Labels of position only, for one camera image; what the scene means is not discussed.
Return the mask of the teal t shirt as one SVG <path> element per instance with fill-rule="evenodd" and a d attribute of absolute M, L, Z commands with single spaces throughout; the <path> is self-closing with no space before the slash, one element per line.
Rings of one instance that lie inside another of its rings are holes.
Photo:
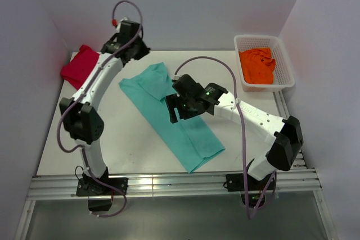
<path fill-rule="evenodd" d="M 122 79 L 119 87 L 188 173 L 225 150 L 201 117 L 170 122 L 165 97 L 175 90 L 164 63 L 150 65 L 140 74 Z"/>

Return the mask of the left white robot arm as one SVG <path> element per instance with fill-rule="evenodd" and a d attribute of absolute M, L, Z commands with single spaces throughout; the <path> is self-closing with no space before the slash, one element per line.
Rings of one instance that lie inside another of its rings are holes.
<path fill-rule="evenodd" d="M 103 45 L 95 66 L 79 90 L 71 98 L 62 98 L 59 103 L 60 129 L 65 129 L 75 147 L 66 149 L 58 143 L 65 153 L 80 151 L 85 174 L 101 178 L 107 171 L 102 157 L 100 136 L 105 124 L 98 114 L 98 107 L 110 83 L 130 60 L 140 60 L 150 53 L 150 48 L 142 39 L 142 25 L 128 19 L 116 27 L 116 33 Z"/>

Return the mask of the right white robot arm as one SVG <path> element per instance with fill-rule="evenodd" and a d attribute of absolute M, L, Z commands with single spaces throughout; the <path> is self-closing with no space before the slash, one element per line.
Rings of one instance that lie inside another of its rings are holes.
<path fill-rule="evenodd" d="M 247 174 L 261 181 L 275 170 L 289 171 L 303 145 L 300 122 L 266 113 L 234 96 L 226 88 L 209 83 L 203 87 L 188 74 L 172 80 L 174 94 L 165 98 L 170 122 L 187 120 L 204 113 L 239 124 L 264 140 L 268 149 L 247 165 Z"/>

